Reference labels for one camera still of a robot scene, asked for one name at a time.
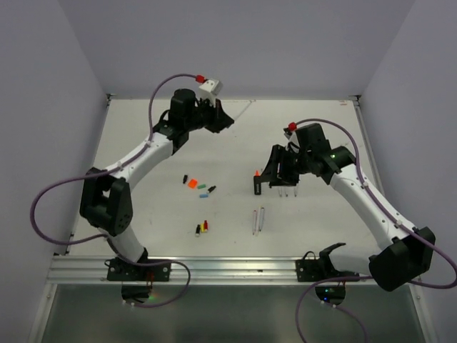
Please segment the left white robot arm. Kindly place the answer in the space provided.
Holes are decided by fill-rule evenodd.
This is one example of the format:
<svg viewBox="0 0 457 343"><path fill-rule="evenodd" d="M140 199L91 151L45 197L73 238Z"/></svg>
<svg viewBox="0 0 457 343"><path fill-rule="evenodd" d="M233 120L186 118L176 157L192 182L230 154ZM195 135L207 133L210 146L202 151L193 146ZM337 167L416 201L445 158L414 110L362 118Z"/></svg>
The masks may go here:
<svg viewBox="0 0 457 343"><path fill-rule="evenodd" d="M162 161L173 156L198 129L220 133L234 120L223 110L219 89L203 84L197 92L178 89L170 107L134 150L107 169L91 168L84 180L80 215L104 235L123 259L123 271L138 281L148 273L147 250L131 227L135 186Z"/></svg>

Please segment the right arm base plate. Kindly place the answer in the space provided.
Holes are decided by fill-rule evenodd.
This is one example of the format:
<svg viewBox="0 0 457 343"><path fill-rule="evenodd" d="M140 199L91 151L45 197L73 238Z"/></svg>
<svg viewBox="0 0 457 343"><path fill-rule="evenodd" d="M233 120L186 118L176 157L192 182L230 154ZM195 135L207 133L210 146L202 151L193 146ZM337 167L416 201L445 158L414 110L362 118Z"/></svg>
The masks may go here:
<svg viewBox="0 0 457 343"><path fill-rule="evenodd" d="M297 259L295 261L295 271L298 282L317 282L336 277L360 276L360 274L354 272L340 272L320 259Z"/></svg>

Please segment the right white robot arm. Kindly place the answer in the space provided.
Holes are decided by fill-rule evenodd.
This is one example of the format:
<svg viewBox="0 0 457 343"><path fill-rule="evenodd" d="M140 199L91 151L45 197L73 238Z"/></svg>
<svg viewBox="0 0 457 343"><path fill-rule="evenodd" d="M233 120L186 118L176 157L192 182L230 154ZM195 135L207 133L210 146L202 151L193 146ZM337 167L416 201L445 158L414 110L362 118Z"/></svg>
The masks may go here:
<svg viewBox="0 0 457 343"><path fill-rule="evenodd" d="M427 272L433 256L435 234L417 228L399 214L368 177L358 170L358 159L346 147L331 147L320 124L284 128L286 146L275 144L254 187L295 187L300 176L312 174L338 192L353 208L377 243L349 248L339 242L321 250L311 261L296 262L300 281L335 280L337 277L371 276L377 285L391 292Z"/></svg>

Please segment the orange highlighter cap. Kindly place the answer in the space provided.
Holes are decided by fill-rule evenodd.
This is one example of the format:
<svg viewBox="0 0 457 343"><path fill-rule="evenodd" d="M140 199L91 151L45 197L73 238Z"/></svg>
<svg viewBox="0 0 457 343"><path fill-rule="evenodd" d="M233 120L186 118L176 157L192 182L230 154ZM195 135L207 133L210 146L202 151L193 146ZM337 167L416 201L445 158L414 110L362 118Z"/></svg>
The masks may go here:
<svg viewBox="0 0 457 343"><path fill-rule="evenodd" d="M197 186L198 186L199 182L197 179L191 179L189 182L188 182L188 187L191 188L191 189L195 189Z"/></svg>

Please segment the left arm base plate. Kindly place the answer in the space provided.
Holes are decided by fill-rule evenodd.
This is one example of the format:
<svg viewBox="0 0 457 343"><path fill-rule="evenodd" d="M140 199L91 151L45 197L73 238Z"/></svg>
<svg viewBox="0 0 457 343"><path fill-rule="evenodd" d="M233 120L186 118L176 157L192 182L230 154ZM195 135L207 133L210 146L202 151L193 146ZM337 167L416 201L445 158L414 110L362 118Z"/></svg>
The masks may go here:
<svg viewBox="0 0 457 343"><path fill-rule="evenodd" d="M110 282L168 282L171 272L170 263L140 267L113 258L104 264L108 267L106 279Z"/></svg>

